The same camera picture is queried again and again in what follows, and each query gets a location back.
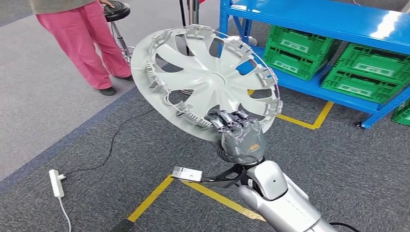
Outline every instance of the black stool seat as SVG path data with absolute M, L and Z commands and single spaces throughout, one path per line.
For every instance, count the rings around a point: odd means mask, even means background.
M 107 22 L 123 19 L 131 13 L 131 8 L 126 3 L 120 1 L 110 1 L 110 3 L 114 8 L 111 8 L 108 5 L 104 6 L 104 16 Z

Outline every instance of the robot finger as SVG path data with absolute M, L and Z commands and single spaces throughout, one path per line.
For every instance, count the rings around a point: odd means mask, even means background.
M 248 128 L 251 125 L 251 122 L 247 119 L 241 119 L 238 121 L 243 128 Z
M 222 120 L 218 116 L 205 116 L 204 119 L 211 122 L 212 125 L 218 130 L 225 127 Z
M 235 112 L 232 112 L 233 115 L 238 116 L 240 119 L 250 119 L 252 118 L 250 115 L 245 113 L 243 110 L 237 110 Z
M 235 122 L 237 122 L 238 120 L 241 119 L 240 117 L 235 116 L 235 115 L 233 115 L 233 114 L 228 114 L 228 115 L 229 115 L 229 117 L 231 117 Z
M 231 126 L 234 123 L 234 119 L 229 116 L 229 113 L 225 110 L 210 110 L 209 115 L 219 116 L 225 126 Z

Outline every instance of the floor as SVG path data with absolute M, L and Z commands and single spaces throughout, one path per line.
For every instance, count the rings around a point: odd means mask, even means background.
M 0 10 L 0 41 L 6 41 L 0 43 L 0 180 L 134 87 L 112 78 L 117 95 L 106 97 L 91 89 L 31 15 L 27 2 L 7 1 Z M 126 2 L 132 13 L 117 26 L 128 45 L 155 31 L 181 26 L 176 0 Z M 201 23 L 218 25 L 217 2 L 201 4 Z
M 177 2 L 126 2 L 133 12 L 118 26 L 129 44 L 153 31 L 180 26 Z M 152 7 L 159 3 L 160 9 Z M 201 23 L 217 26 L 217 4 L 207 0 L 201 5 Z M 147 19 L 149 23 L 134 23 Z M 151 107 L 127 82 L 115 82 L 120 93 L 112 98 L 88 88 L 30 15 L 25 0 L 0 10 L 0 26 L 0 41 L 7 41 L 0 44 L 0 231 L 65 231 L 47 171 L 67 173 L 101 164 L 119 125 Z M 263 44 L 266 25 L 255 23 L 252 31 Z M 326 103 L 286 89 L 281 94 L 284 115 L 309 123 Z M 371 130 L 359 130 L 353 124 L 363 116 L 334 105 L 317 130 L 277 119 L 266 135 L 267 158 L 307 192 L 326 220 L 361 231 L 410 232 L 410 129 L 386 117 Z M 217 158 L 212 144 L 183 133 L 156 111 L 128 122 L 103 167 L 70 174 L 64 181 L 63 203 L 73 231 L 109 231 L 175 165 L 206 174 L 229 167 Z M 232 188 L 212 189 L 242 204 Z M 138 218 L 134 231 L 233 232 L 238 227 L 272 231 L 265 222 L 174 181 Z

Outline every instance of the stool leg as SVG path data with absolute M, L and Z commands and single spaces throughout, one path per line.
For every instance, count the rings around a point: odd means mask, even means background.
M 130 58 L 130 57 L 131 57 L 131 53 L 130 53 L 130 51 L 128 50 L 127 45 L 125 44 L 124 38 L 121 36 L 121 33 L 119 33 L 119 30 L 118 30 L 118 28 L 117 28 L 115 22 L 111 22 L 111 24 L 112 24 L 112 26 L 113 26 L 113 28 L 114 28 L 116 34 L 117 34 L 117 39 L 118 39 L 118 41 L 120 42 L 120 44 L 121 44 L 121 46 L 122 46 L 122 49 L 121 49 L 121 50 L 123 50 L 124 53 L 125 53 L 125 55 L 126 55 L 128 58 Z

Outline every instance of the wheel cover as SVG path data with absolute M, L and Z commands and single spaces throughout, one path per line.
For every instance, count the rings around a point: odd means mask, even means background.
M 193 56 L 179 52 L 176 37 L 185 38 Z M 210 54 L 214 40 L 221 44 L 220 57 Z M 178 72 L 165 72 L 156 61 L 163 60 L 180 67 Z M 236 68 L 250 65 L 247 73 Z M 263 131 L 272 125 L 275 115 L 281 112 L 277 78 L 252 49 L 240 40 L 201 25 L 167 29 L 145 37 L 136 47 L 131 59 L 135 84 L 145 99 L 168 121 L 196 137 L 219 142 L 210 122 L 204 120 L 208 110 L 219 105 L 228 112 L 239 106 L 264 118 Z M 186 101 L 169 102 L 172 91 L 192 89 Z M 268 89 L 271 96 L 255 99 L 248 89 Z

